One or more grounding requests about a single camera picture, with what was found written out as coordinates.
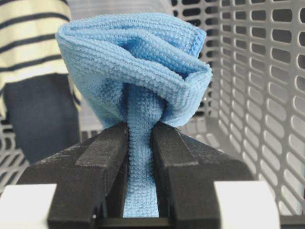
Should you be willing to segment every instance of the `white plastic part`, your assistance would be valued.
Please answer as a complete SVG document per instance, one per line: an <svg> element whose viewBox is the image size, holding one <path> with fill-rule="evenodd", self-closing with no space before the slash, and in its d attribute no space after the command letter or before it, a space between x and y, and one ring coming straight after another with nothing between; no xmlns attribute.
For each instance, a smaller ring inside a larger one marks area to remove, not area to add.
<svg viewBox="0 0 305 229"><path fill-rule="evenodd" d="M1 229L48 229L56 184L9 185L0 198Z"/></svg>
<svg viewBox="0 0 305 229"><path fill-rule="evenodd" d="M265 181L215 181L222 229L280 229L274 197Z"/></svg>

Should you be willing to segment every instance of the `person's leg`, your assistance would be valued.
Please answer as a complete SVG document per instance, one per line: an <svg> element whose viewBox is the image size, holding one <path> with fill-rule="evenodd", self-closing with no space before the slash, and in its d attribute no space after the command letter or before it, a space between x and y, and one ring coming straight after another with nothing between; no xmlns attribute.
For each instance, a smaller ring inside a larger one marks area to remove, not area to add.
<svg viewBox="0 0 305 229"><path fill-rule="evenodd" d="M80 141L78 111L67 75L8 83L4 100L16 141L31 164Z"/></svg>

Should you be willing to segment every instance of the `blue microfiber cloth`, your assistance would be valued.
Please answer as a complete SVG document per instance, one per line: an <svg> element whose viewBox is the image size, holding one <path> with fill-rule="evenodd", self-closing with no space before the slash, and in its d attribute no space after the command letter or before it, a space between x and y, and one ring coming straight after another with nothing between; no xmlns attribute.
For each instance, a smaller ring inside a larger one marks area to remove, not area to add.
<svg viewBox="0 0 305 229"><path fill-rule="evenodd" d="M157 217L150 134L161 120L187 123L211 80L197 59L206 33L161 13L72 21L56 34L74 83L107 128L127 122L129 175L124 217Z"/></svg>

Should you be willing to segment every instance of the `white stripe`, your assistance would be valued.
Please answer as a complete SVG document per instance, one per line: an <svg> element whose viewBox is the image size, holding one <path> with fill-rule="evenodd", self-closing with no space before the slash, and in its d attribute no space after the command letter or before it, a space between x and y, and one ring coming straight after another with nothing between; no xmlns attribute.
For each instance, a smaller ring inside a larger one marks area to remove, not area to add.
<svg viewBox="0 0 305 229"><path fill-rule="evenodd" d="M47 229L56 184L9 185L0 198L0 228Z"/></svg>
<svg viewBox="0 0 305 229"><path fill-rule="evenodd" d="M222 229L280 229L274 198L264 181L214 182Z"/></svg>
<svg viewBox="0 0 305 229"><path fill-rule="evenodd" d="M22 45L0 54L0 68L7 68L18 63L60 54L61 51L55 39Z"/></svg>
<svg viewBox="0 0 305 229"><path fill-rule="evenodd" d="M6 83L18 82L31 78L33 76L45 75L50 73L67 74L68 70L62 59L48 61L43 64L38 64L26 68L21 68L12 72L0 73L0 89Z"/></svg>
<svg viewBox="0 0 305 229"><path fill-rule="evenodd" d="M44 18L5 27L0 30L0 47L14 41L56 33L64 23L67 21L61 18Z"/></svg>

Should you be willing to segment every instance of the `slotted basket wall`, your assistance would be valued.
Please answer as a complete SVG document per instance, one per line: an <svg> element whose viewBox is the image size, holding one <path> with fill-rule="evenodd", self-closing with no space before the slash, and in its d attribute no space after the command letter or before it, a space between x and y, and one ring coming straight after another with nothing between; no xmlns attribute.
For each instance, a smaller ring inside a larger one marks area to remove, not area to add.
<svg viewBox="0 0 305 229"><path fill-rule="evenodd" d="M175 16L207 31L200 59L214 73L201 106L182 131L245 161L257 179L269 183L281 214L303 214L305 1L171 3ZM92 115L83 111L81 119L86 114ZM83 138L100 129L88 125L82 124ZM15 183L28 165L15 149L14 133L4 132L5 128L9 125L4 123L0 192L5 184Z"/></svg>

